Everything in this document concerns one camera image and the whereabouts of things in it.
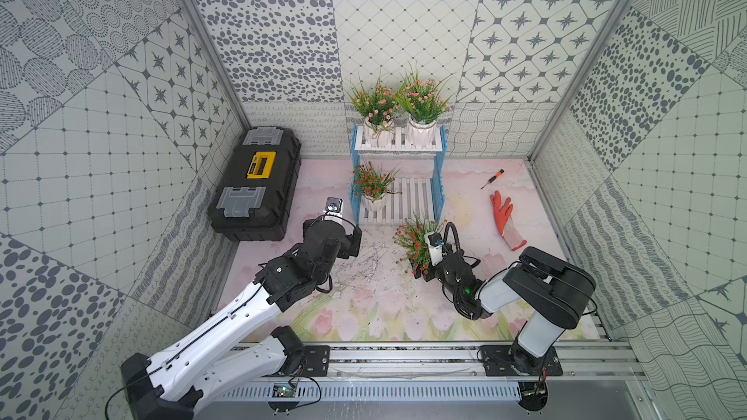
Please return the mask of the red black screwdriver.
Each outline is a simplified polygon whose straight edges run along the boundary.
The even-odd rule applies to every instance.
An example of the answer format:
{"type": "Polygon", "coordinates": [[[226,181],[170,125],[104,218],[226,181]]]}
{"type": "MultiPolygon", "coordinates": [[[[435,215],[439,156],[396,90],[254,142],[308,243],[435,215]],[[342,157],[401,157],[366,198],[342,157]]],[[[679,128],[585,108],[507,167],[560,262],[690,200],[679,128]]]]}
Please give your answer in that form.
{"type": "Polygon", "coordinates": [[[501,177],[505,173],[504,169],[500,169],[498,172],[496,172],[494,175],[492,175],[481,187],[480,189],[485,189],[488,185],[491,185],[493,182],[495,182],[499,177],[501,177]]]}

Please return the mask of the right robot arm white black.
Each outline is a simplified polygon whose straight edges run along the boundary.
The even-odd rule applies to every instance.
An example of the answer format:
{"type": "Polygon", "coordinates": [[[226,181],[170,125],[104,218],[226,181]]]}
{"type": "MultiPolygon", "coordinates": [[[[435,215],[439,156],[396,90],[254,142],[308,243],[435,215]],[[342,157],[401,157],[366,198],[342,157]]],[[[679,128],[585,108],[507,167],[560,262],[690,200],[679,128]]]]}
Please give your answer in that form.
{"type": "Polygon", "coordinates": [[[535,247],[482,280],[475,274],[480,259],[465,254],[453,223],[443,228],[433,222],[406,224],[396,241],[407,250],[414,276],[438,280],[454,310],[467,320],[486,319],[516,301],[533,309],[506,352],[479,351],[486,369],[507,367],[517,375],[544,378],[554,343],[578,326],[593,303],[596,282],[589,272],[535,247]]]}

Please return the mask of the floral pink table mat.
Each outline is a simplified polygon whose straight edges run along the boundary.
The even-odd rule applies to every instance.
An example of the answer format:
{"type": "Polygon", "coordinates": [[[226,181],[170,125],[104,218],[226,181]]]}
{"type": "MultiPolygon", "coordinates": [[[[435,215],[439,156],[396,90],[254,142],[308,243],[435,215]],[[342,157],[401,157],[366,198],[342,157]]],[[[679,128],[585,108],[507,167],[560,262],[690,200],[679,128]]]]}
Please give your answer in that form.
{"type": "MultiPolygon", "coordinates": [[[[240,243],[217,305],[227,305],[250,284],[260,264],[300,242],[303,222],[318,216],[329,196],[347,198],[351,177],[349,159],[303,161],[286,237],[240,243]]],[[[497,233],[489,200],[494,191],[513,200],[515,227],[529,245],[565,256],[523,161],[447,159],[443,180],[442,218],[455,223],[465,252],[480,259],[478,278],[490,278],[519,256],[497,233]],[[505,173],[481,190],[500,169],[505,173]]],[[[306,341],[512,340],[531,317],[532,308],[517,301],[487,319],[463,318],[437,280],[414,278],[409,263],[402,262],[405,251],[395,244],[395,231],[393,225],[364,227],[359,256],[334,265],[330,294],[315,293],[295,304],[248,340],[259,341],[285,325],[306,341]]]]}

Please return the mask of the aluminium rail frame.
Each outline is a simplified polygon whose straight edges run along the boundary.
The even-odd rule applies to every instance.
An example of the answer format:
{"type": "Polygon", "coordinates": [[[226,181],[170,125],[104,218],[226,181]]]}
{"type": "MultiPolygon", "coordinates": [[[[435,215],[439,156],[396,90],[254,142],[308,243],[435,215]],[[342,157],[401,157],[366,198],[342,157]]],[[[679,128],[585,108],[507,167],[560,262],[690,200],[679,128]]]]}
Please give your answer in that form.
{"type": "Polygon", "coordinates": [[[632,349],[622,342],[562,342],[558,352],[562,376],[486,376],[477,359],[478,343],[350,343],[331,347],[326,377],[297,375],[310,382],[319,401],[336,399],[493,399],[506,395],[527,411],[547,405],[552,381],[624,382],[641,417],[661,414],[644,382],[632,349]]]}

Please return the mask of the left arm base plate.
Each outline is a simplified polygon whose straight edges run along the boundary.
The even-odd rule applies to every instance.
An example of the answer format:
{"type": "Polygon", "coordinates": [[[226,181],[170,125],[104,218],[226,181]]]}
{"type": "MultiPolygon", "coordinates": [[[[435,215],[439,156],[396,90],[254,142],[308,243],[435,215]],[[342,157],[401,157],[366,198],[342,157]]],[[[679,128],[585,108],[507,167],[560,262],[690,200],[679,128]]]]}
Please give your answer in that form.
{"type": "Polygon", "coordinates": [[[286,356],[276,375],[303,375],[326,377],[329,370],[331,347],[329,345],[306,345],[286,356]]]}

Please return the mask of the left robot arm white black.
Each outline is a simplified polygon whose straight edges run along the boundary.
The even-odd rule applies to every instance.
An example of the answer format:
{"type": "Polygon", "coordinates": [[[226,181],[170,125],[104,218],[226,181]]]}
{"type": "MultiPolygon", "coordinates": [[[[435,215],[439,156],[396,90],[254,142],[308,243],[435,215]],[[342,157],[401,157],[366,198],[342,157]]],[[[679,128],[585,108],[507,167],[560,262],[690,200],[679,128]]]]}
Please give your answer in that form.
{"type": "Polygon", "coordinates": [[[253,282],[222,310],[164,350],[126,359],[119,392],[132,418],[192,419],[249,381],[299,375],[305,346],[288,326],[249,349],[233,348],[313,292],[330,293],[336,260],[360,251],[361,227],[348,233],[347,223],[338,214],[305,221],[303,242],[262,264],[253,282]]]}

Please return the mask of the red flower pot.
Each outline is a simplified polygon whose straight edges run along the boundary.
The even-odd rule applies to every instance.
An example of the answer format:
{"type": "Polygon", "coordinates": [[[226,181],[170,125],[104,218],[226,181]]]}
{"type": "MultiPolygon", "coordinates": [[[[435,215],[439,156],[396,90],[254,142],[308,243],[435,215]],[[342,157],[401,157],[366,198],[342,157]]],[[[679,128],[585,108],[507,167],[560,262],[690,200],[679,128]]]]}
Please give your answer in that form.
{"type": "Polygon", "coordinates": [[[400,194],[395,190],[398,173],[397,168],[384,172],[370,161],[357,165],[353,171],[356,196],[371,212],[381,212],[391,196],[400,194]]]}
{"type": "Polygon", "coordinates": [[[402,262],[408,262],[411,269],[414,264],[430,264],[425,237],[433,231],[439,231],[440,233],[442,229],[442,224],[432,220],[422,220],[418,217],[407,220],[404,225],[400,225],[394,235],[394,241],[405,249],[406,257],[402,259],[402,262]]]}

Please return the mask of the pink flower pot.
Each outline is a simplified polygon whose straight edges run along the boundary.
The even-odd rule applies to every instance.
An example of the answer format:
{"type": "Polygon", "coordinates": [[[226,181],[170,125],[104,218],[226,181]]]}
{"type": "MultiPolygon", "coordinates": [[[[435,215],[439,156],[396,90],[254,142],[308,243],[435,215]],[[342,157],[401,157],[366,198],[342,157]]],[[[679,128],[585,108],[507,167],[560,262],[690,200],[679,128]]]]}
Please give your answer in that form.
{"type": "Polygon", "coordinates": [[[391,87],[377,80],[372,86],[352,85],[351,103],[363,118],[364,134],[370,146],[387,148],[392,144],[399,105],[391,87]]]}
{"type": "Polygon", "coordinates": [[[427,148],[435,142],[438,122],[449,112],[449,100],[443,97],[445,81],[421,78],[414,67],[405,75],[394,99],[408,115],[408,137],[416,148],[427,148]]]}

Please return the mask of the blue white two-tier rack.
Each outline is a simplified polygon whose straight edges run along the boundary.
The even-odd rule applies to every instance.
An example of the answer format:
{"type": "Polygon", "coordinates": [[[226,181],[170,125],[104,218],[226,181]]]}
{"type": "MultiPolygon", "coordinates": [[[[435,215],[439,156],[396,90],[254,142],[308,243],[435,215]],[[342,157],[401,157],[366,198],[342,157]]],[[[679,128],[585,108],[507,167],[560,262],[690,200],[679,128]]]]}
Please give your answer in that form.
{"type": "Polygon", "coordinates": [[[394,171],[393,192],[371,202],[363,200],[351,185],[349,201],[355,221],[361,225],[401,225],[416,219],[439,222],[445,206],[445,129],[441,126],[432,143],[424,147],[412,144],[402,126],[391,132],[390,144],[384,147],[371,145],[366,130],[361,124],[352,130],[352,166],[372,163],[385,173],[394,171]]]}

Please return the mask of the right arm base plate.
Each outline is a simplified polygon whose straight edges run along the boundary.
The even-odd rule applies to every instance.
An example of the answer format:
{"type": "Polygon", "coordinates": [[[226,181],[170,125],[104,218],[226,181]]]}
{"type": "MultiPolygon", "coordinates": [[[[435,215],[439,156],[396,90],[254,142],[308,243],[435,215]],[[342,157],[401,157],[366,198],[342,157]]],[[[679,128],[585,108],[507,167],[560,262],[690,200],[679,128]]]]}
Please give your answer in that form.
{"type": "Polygon", "coordinates": [[[558,352],[552,346],[542,357],[534,357],[517,344],[483,345],[477,359],[486,376],[562,376],[558,352]]]}

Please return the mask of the red work glove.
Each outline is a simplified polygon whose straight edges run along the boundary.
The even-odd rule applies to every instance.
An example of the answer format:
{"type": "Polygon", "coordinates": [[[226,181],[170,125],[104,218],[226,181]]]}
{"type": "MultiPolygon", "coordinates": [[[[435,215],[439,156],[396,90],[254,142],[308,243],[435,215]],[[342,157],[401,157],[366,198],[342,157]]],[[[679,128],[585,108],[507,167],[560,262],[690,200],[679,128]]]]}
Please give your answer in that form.
{"type": "Polygon", "coordinates": [[[514,204],[509,196],[502,196],[495,191],[490,196],[493,207],[493,217],[499,235],[504,239],[512,251],[517,251],[526,245],[526,240],[521,236],[514,226],[512,214],[514,204]]]}

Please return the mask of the black yellow toolbox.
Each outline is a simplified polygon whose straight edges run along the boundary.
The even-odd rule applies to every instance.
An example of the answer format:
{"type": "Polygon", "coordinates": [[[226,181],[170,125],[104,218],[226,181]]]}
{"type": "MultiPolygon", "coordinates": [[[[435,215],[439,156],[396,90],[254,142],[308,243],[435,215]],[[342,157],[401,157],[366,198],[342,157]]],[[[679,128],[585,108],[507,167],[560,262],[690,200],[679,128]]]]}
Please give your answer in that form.
{"type": "Polygon", "coordinates": [[[287,233],[302,142],[290,128],[251,128],[233,151],[208,208],[211,227],[233,242],[280,241],[287,233]]]}

